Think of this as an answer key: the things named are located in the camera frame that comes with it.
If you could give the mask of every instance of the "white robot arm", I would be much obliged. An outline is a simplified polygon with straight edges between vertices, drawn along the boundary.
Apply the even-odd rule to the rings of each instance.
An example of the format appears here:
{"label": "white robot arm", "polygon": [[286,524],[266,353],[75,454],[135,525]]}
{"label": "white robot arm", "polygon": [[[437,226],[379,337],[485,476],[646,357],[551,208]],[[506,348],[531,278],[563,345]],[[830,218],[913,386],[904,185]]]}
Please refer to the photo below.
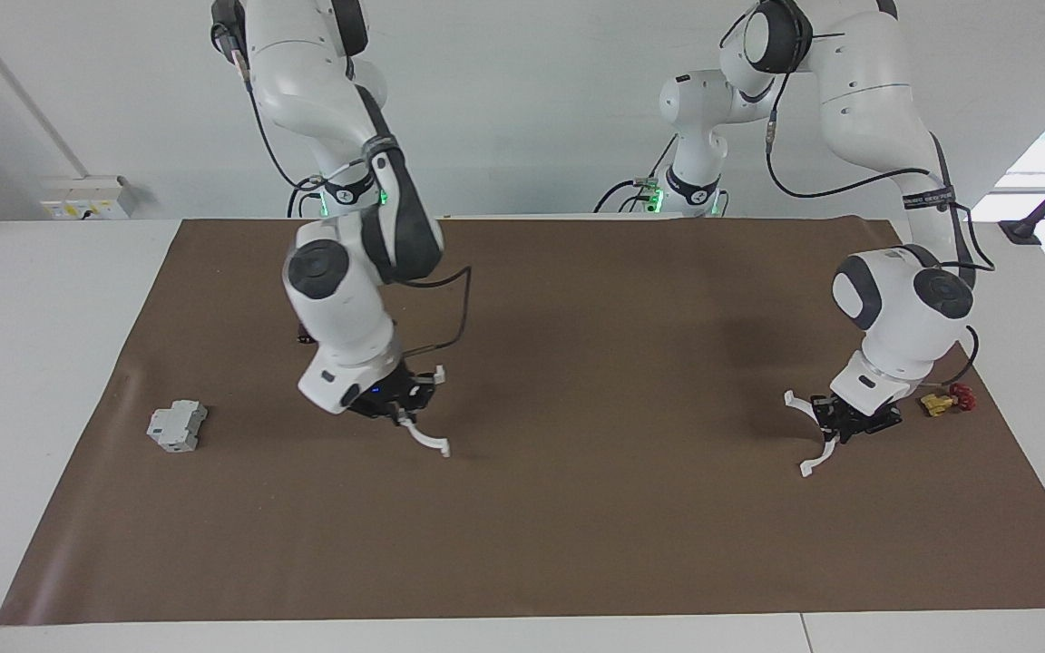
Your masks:
{"label": "white robot arm", "polygon": [[664,191],[658,210],[689,217],[709,214],[717,202],[728,141],[721,124],[751,122],[768,116],[775,86],[747,95],[719,70],[692,71],[668,79],[659,92],[659,114],[676,129],[676,154],[656,176]]}
{"label": "white robot arm", "polygon": [[[813,72],[820,88],[821,131],[834,154],[875,169],[882,173],[879,178],[891,178],[901,189],[913,244],[858,253],[839,267],[834,299],[866,334],[844,371],[830,383],[834,395],[814,401],[814,418],[827,441],[847,442],[863,430],[876,433],[897,424],[897,401],[911,395],[966,330],[973,306],[973,273],[979,266],[972,263],[962,238],[942,148],[913,107],[909,59],[896,4],[762,0],[721,40],[720,62],[734,98],[767,98],[770,104],[776,93],[784,92],[787,75]],[[747,120],[762,116],[763,103],[742,115]],[[737,122],[721,112],[712,115],[715,120]],[[692,122],[709,127],[712,120]],[[767,156],[774,181],[775,125],[773,108]],[[680,136],[683,147],[683,130]],[[681,157],[693,156],[680,149],[675,165]],[[693,183],[713,181],[714,169],[718,174],[719,165],[710,167]],[[776,185],[784,189],[780,181]],[[785,191],[798,197],[829,194]]]}
{"label": "white robot arm", "polygon": [[409,371],[376,286],[428,276],[443,235],[381,116],[381,75],[353,60],[368,43],[359,1],[216,0],[212,18],[212,41],[261,115],[307,137],[322,170],[330,217],[299,229],[283,272],[319,344],[299,389],[328,413],[389,417],[415,430],[441,379]]}

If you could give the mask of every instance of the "cable connector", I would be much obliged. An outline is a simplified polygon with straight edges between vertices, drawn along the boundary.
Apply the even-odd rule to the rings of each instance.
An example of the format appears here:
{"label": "cable connector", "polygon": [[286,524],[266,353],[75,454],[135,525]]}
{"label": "cable connector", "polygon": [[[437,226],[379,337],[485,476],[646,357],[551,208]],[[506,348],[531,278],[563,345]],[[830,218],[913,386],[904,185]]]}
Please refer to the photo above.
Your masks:
{"label": "cable connector", "polygon": [[764,130],[764,148],[768,154],[772,154],[773,141],[776,141],[776,109],[768,115],[768,125]]}
{"label": "cable connector", "polygon": [[236,69],[240,71],[240,79],[243,79],[245,84],[250,86],[252,78],[249,74],[249,60],[245,57],[245,53],[239,50],[232,50],[232,63],[236,64]]}

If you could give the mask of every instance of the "brown table covering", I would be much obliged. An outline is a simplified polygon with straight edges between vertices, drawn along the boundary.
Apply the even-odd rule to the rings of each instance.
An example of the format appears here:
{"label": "brown table covering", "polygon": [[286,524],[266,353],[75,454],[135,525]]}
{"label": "brown table covering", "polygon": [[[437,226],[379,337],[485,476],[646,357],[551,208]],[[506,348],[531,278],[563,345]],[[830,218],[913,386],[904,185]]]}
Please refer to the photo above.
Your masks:
{"label": "brown table covering", "polygon": [[[781,396],[858,347],[830,282],[887,224],[444,224],[469,330],[414,363],[451,460],[296,390],[298,227],[183,224],[0,624],[1045,608],[1045,491],[978,376],[797,471]],[[407,347],[457,326],[460,285],[382,294]],[[178,398],[210,416],[173,456]]]}

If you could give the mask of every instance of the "wall outlet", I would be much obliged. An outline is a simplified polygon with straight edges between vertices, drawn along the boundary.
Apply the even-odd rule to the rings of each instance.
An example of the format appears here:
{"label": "wall outlet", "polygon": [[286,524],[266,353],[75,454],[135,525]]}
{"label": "wall outlet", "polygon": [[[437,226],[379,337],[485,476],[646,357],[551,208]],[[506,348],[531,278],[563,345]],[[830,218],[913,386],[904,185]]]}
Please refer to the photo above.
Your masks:
{"label": "wall outlet", "polygon": [[129,219],[132,217],[134,202],[132,190],[98,189],[92,193],[92,211],[103,219]]}
{"label": "wall outlet", "polygon": [[51,219],[76,219],[67,211],[66,199],[67,194],[70,193],[71,191],[66,189],[47,191],[46,195],[43,196],[43,202],[40,203],[43,210],[46,211],[46,215],[50,216]]}
{"label": "wall outlet", "polygon": [[43,210],[54,219],[132,217],[132,190],[123,185],[119,177],[47,178],[43,186],[49,189],[42,202]]}
{"label": "wall outlet", "polygon": [[71,219],[87,219],[91,217],[91,214],[95,212],[91,204],[91,197],[94,194],[95,191],[90,189],[72,189],[67,193],[67,199],[64,200],[63,206],[66,207],[67,214],[71,215]]}

